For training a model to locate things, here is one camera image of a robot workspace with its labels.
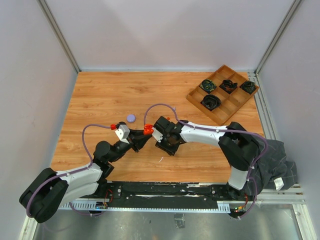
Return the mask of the orange earbud case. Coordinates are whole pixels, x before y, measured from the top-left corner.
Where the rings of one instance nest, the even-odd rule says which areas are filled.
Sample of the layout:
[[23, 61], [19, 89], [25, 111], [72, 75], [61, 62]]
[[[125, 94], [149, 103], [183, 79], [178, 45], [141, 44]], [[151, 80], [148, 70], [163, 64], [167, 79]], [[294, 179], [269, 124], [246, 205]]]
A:
[[154, 132], [154, 127], [152, 124], [146, 123], [143, 128], [144, 135], [152, 135]]

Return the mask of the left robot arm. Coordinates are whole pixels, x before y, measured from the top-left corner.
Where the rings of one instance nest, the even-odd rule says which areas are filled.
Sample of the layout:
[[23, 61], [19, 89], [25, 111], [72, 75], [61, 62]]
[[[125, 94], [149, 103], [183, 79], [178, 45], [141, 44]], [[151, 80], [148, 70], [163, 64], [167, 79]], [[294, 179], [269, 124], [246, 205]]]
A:
[[19, 198], [29, 218], [44, 223], [60, 206], [77, 198], [89, 195], [103, 197], [107, 193], [104, 182], [114, 169], [112, 163], [129, 150], [139, 152], [154, 132], [151, 124], [145, 124], [142, 130], [133, 130], [124, 122], [112, 124], [109, 129], [115, 131], [118, 141], [114, 144], [100, 141], [94, 153], [89, 155], [88, 164], [65, 171], [54, 171], [48, 167], [39, 173]]

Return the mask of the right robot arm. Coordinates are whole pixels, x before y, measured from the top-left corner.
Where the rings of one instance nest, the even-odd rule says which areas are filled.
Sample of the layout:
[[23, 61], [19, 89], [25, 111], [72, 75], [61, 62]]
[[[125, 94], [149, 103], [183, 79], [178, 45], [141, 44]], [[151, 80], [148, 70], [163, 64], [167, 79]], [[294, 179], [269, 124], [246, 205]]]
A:
[[219, 147], [231, 167], [226, 193], [232, 200], [238, 200], [244, 195], [244, 186], [251, 170], [268, 149], [265, 138], [246, 131], [237, 122], [227, 126], [208, 126], [186, 120], [174, 123], [161, 116], [151, 131], [156, 146], [171, 156], [185, 143]]

